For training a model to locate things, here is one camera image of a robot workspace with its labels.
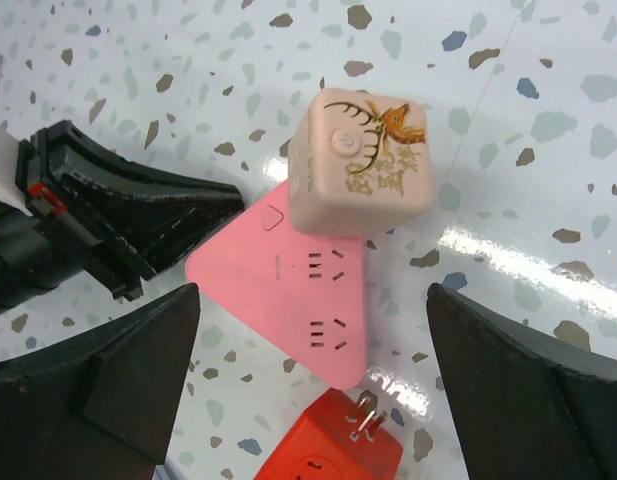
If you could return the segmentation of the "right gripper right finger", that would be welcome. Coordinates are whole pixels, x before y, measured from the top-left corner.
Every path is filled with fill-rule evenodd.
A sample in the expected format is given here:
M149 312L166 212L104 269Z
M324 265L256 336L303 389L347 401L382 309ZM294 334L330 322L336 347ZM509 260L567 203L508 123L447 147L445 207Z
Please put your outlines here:
M472 479L617 479L617 360L441 284L428 324Z

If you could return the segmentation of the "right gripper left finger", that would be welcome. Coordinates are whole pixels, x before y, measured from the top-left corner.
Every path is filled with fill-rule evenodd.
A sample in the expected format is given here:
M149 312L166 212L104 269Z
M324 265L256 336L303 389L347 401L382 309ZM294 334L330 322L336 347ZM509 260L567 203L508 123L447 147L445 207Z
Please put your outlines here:
M0 479L150 479L200 319L195 284L0 362Z

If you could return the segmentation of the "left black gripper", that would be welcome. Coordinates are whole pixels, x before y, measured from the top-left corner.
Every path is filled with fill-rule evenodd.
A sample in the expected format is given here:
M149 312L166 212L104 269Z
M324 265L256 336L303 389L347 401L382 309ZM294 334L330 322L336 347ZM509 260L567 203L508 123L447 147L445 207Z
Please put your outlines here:
M232 184L130 162L63 120L27 142L27 206L34 217L0 202L0 315L83 270L135 300L245 202Z

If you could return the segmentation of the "red cube socket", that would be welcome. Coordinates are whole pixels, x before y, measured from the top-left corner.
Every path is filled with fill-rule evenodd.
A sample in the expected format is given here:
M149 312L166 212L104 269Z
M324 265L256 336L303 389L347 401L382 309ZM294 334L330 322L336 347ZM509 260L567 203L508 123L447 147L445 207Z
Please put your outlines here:
M256 480L394 480L403 447L383 423L377 396L357 400L330 388L309 405Z

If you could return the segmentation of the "pink triangular power socket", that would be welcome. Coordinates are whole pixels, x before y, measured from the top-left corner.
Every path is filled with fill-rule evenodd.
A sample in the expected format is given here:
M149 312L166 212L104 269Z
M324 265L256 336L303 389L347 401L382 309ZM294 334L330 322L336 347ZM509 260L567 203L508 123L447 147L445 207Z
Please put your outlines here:
M367 369L364 244L293 229L281 183L192 252L189 281L340 390Z

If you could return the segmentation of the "beige cube socket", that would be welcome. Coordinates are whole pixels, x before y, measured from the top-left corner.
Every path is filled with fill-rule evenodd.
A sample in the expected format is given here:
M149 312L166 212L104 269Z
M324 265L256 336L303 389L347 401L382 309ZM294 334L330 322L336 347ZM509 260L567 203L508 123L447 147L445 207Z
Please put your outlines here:
M307 234L369 237L434 202L425 110L408 99L321 90L288 146L289 215Z

